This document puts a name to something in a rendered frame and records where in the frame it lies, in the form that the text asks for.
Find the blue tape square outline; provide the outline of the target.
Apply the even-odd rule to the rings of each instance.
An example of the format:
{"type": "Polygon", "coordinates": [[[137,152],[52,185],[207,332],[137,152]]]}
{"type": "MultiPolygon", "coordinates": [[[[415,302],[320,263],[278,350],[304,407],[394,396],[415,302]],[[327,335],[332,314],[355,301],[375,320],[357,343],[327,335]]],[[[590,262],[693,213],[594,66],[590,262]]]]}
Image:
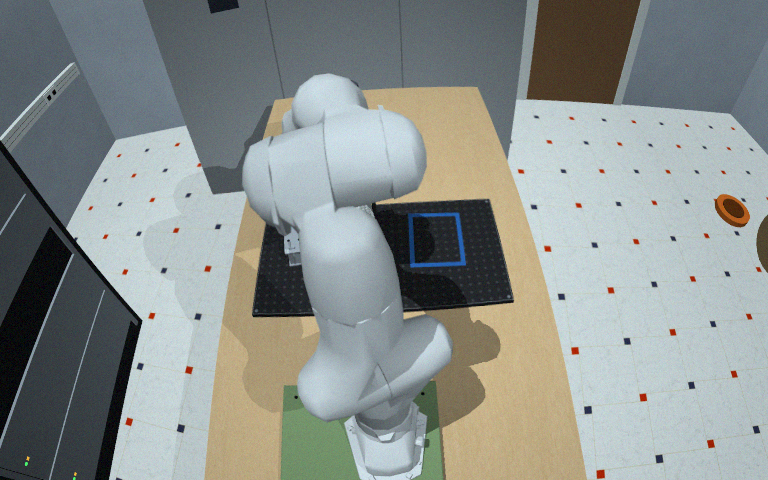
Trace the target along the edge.
{"type": "Polygon", "coordinates": [[[436,266],[462,266],[462,265],[466,265],[459,213],[408,214],[408,221],[409,221],[410,267],[436,267],[436,266]],[[415,263],[413,217],[433,217],[433,216],[455,216],[455,218],[456,218],[456,225],[457,225],[458,240],[459,240],[461,262],[415,263]]]}

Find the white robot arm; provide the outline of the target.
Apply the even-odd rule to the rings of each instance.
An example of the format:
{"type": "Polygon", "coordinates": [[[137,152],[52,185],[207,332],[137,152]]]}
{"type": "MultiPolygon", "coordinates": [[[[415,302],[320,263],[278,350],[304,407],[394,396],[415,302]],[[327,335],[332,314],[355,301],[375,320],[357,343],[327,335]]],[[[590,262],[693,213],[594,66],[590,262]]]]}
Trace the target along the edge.
{"type": "Polygon", "coordinates": [[[393,253],[378,221],[356,207],[418,190],[424,141],[412,120],[382,105],[365,110],[358,83],[329,73],[303,83],[291,108],[281,135],[250,146],[242,186],[268,225],[298,233],[320,330],[298,395],[325,422],[352,416],[345,428],[359,479],[412,480],[427,426],[413,400],[451,362],[453,341],[432,316],[404,319],[393,253]]]}

